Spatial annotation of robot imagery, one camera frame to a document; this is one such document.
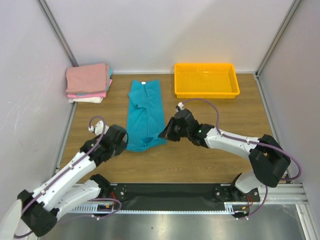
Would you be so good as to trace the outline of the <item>teal t shirt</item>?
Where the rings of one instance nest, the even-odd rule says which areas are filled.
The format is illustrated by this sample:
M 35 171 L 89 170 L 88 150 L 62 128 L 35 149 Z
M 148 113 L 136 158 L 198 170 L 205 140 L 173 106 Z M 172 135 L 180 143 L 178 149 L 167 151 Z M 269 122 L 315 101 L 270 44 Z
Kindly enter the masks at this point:
M 166 127 L 160 81 L 134 80 L 128 98 L 126 129 L 129 139 L 126 149 L 144 152 L 165 145 L 167 141 L 159 137 Z

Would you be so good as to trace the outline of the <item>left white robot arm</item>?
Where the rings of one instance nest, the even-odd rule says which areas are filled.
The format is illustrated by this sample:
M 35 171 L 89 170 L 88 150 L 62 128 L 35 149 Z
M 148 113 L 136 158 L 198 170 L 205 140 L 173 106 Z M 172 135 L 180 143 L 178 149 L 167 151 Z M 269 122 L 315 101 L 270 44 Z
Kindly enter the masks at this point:
M 73 185 L 102 163 L 120 155 L 127 147 L 129 135 L 118 125 L 102 125 L 102 132 L 84 143 L 72 160 L 51 179 L 29 192 L 21 191 L 21 219 L 37 237 L 47 234 L 58 220 L 87 201 L 112 201 L 111 184 L 100 174 L 81 186 Z

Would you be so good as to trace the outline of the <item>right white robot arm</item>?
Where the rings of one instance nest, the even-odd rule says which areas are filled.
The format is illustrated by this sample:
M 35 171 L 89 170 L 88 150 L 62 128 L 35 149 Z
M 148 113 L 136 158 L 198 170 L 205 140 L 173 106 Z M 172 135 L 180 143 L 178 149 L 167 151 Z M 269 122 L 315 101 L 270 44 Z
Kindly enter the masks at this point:
M 248 160 L 252 169 L 235 177 L 228 200 L 242 201 L 261 186 L 275 188 L 291 163 L 272 136 L 256 138 L 223 132 L 217 126 L 199 123 L 188 109 L 177 111 L 158 136 L 172 142 L 187 138 L 195 146 L 223 150 Z

